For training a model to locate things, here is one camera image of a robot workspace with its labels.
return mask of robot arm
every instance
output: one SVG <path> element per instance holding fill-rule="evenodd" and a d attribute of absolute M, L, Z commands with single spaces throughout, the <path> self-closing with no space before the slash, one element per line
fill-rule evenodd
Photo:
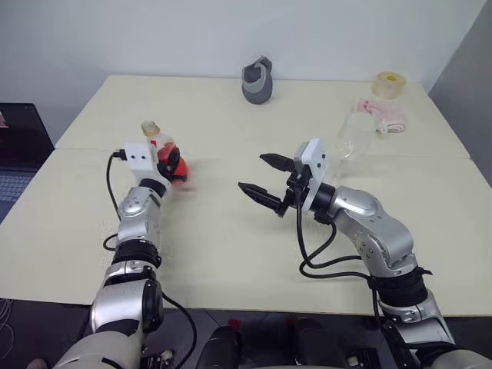
<path fill-rule="evenodd" d="M 150 145 L 128 144 L 123 159 L 137 179 L 120 204 L 115 256 L 91 307 L 93 334 L 59 360 L 60 369 L 137 369 L 145 336 L 163 319 L 161 285 L 155 275 L 161 257 L 162 198 L 171 183 L 158 170 Z"/>
<path fill-rule="evenodd" d="M 369 271 L 371 289 L 379 294 L 379 306 L 387 322 L 381 323 L 376 302 L 374 313 L 400 367 L 418 368 L 432 363 L 429 357 L 434 360 L 461 352 L 454 345 L 433 294 L 424 285 L 422 275 L 430 272 L 418 267 L 411 233 L 388 215 L 372 194 L 343 186 L 335 189 L 322 183 L 327 165 L 321 139 L 303 143 L 294 160 L 277 154 L 264 154 L 260 158 L 278 170 L 291 173 L 284 199 L 254 184 L 239 183 L 241 190 L 280 217 L 289 207 L 301 207 L 304 213 L 313 211 L 314 219 L 334 224 L 351 239 Z M 304 263 L 310 265 L 306 258 Z M 490 361 L 478 354 L 463 352 L 468 353 L 465 354 L 468 358 L 475 357 L 474 363 L 490 365 Z M 459 361 L 446 362 L 454 362 L 455 368 L 473 367 L 469 363 L 468 366 L 458 364 Z"/>

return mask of laptop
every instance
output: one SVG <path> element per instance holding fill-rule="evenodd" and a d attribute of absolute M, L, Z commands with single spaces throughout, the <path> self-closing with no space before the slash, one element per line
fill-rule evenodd
<path fill-rule="evenodd" d="M 34 104 L 0 103 L 0 223 L 54 149 Z"/>

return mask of gray cap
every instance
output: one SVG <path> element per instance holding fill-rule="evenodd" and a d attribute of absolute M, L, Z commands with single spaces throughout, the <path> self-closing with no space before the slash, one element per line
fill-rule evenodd
<path fill-rule="evenodd" d="M 243 68 L 241 80 L 243 95 L 252 104 L 263 104 L 271 97 L 271 61 L 261 56 L 253 64 Z"/>

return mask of tape roll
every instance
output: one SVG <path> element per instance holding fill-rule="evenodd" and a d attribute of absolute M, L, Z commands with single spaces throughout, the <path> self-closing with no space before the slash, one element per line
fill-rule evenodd
<path fill-rule="evenodd" d="M 391 100 L 401 95 L 407 80 L 398 73 L 383 71 L 376 77 L 372 85 L 372 92 L 380 98 Z"/>

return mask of white table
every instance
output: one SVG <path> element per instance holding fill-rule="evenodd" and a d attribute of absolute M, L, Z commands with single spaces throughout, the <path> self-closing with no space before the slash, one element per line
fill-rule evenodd
<path fill-rule="evenodd" d="M 286 154 L 297 148 L 292 141 Z M 32 180 L 0 224 L 2 297 L 92 302 L 112 257 L 101 242 L 117 225 L 105 188 L 108 154 L 58 149 Z M 364 281 L 299 275 L 294 212 L 277 218 L 238 189 L 249 181 L 284 193 L 285 173 L 256 154 L 190 160 L 190 182 L 165 201 L 164 290 L 191 308 L 371 314 Z M 133 184 L 124 162 L 112 177 L 121 200 Z M 342 184 L 372 192 L 407 225 L 420 265 L 434 272 L 425 281 L 443 314 L 491 315 L 490 187 L 470 160 L 367 157 Z M 320 244 L 327 229 L 306 223 L 308 244 Z M 326 258 L 353 253 L 340 235 Z M 364 270 L 356 261 L 335 270 L 347 267 Z"/>
<path fill-rule="evenodd" d="M 56 148 L 113 150 L 141 136 L 154 120 L 189 158 L 284 152 L 322 137 L 333 148 L 345 117 L 359 98 L 377 99 L 371 82 L 275 81 L 265 105 L 248 103 L 237 79 L 114 75 L 56 144 Z M 407 130 L 376 140 L 369 155 L 469 158 L 418 83 L 396 100 Z"/>

